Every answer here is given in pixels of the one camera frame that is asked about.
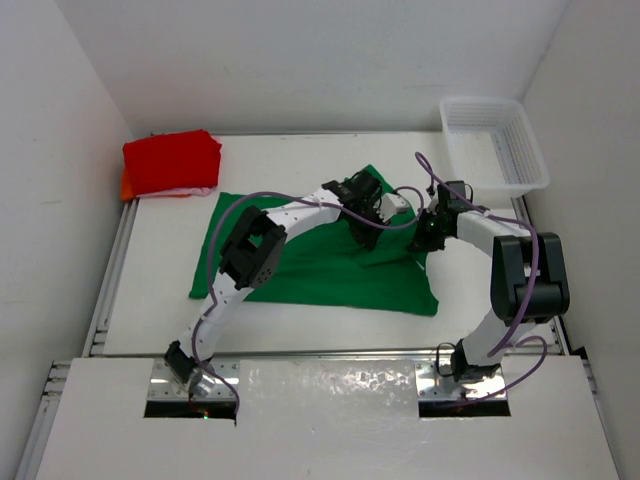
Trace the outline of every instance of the folded red fabric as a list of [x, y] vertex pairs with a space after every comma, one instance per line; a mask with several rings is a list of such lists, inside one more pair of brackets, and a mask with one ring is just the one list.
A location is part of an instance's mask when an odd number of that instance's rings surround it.
[[124, 175], [131, 194], [136, 197], [176, 188], [215, 187], [221, 147], [205, 130], [155, 135], [126, 143], [122, 147]]

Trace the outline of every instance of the white plastic basket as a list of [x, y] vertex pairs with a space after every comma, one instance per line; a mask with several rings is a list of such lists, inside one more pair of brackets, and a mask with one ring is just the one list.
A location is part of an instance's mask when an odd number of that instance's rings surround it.
[[440, 115], [453, 172], [474, 191], [516, 198], [549, 185], [547, 165], [520, 103], [450, 97], [440, 102]]

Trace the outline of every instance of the green cloth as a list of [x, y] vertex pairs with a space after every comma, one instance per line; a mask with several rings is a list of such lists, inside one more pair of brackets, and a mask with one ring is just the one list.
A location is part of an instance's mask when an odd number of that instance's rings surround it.
[[[372, 167], [367, 170], [383, 182], [384, 192], [393, 188]], [[209, 223], [196, 269], [191, 298], [205, 298], [207, 291], [206, 260], [209, 241], [223, 212], [242, 195], [221, 193]], [[288, 203], [273, 197], [248, 201], [234, 210], [220, 231], [215, 250], [214, 271], [218, 269], [220, 248], [240, 213], [249, 205], [260, 209]], [[392, 225], [414, 217], [413, 212], [396, 215]], [[384, 231], [376, 248], [369, 252], [357, 245], [346, 221], [316, 227], [288, 242], [278, 270], [271, 281], [247, 297], [254, 302], [334, 305], [378, 310], [393, 310], [418, 315], [435, 315], [438, 300], [431, 293], [429, 280], [420, 266], [426, 254], [407, 252], [415, 227]]]

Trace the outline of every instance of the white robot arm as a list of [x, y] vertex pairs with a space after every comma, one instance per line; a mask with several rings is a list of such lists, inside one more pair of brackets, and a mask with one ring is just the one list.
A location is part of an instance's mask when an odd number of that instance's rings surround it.
[[209, 295], [198, 318], [165, 354], [167, 365], [183, 384], [193, 375], [196, 358], [209, 358], [214, 354], [235, 308], [271, 279], [286, 242], [320, 225], [345, 219], [354, 240], [372, 250], [382, 230], [353, 219], [344, 211], [384, 226], [394, 215], [411, 208], [400, 195], [383, 194], [381, 182], [366, 170], [344, 182], [326, 183], [302, 202], [266, 210], [248, 207], [243, 211], [221, 249], [220, 266], [213, 283], [215, 308], [211, 308], [214, 303]]
[[[497, 345], [512, 328], [515, 329], [511, 332], [510, 344], [514, 345], [536, 324], [565, 313], [569, 308], [569, 289], [557, 235], [537, 234], [539, 263], [537, 271], [531, 272], [531, 233], [489, 218], [488, 211], [482, 214], [472, 210], [468, 202], [458, 198], [466, 198], [465, 186], [462, 181], [438, 185], [437, 200], [420, 214], [409, 249], [414, 252], [444, 250], [445, 238], [455, 237], [491, 257], [492, 308], [480, 325], [458, 342], [451, 358], [454, 380], [476, 381], [492, 375], [500, 366], [505, 351]], [[516, 324], [531, 275], [535, 275], [535, 283], [522, 321]]]

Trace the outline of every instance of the white tabletop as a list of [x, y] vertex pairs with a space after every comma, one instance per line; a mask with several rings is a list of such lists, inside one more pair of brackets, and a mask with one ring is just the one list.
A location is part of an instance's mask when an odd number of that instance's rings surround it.
[[[229, 193], [276, 190], [306, 195], [367, 164], [373, 164], [394, 186], [424, 189], [429, 178], [414, 160], [417, 150], [429, 158], [437, 173], [451, 178], [439, 133], [219, 140], [223, 149], [218, 190]], [[104, 354], [162, 354], [195, 318], [200, 301], [187, 295], [217, 199], [214, 193], [205, 198], [140, 200]], [[497, 212], [515, 216], [513, 210]], [[428, 256], [427, 275], [440, 301], [435, 317], [245, 302], [218, 342], [218, 352], [424, 348], [455, 343], [473, 331], [490, 308], [490, 259], [469, 244], [449, 239], [444, 252]], [[548, 326], [537, 330], [553, 341]]]
[[[536, 360], [506, 357], [506, 381]], [[74, 360], [37, 478], [617, 478], [578, 357], [549, 357], [509, 392], [508, 417], [453, 419], [418, 418], [412, 371], [357, 381], [402, 361], [275, 363], [240, 362], [234, 428], [143, 418], [151, 359]]]

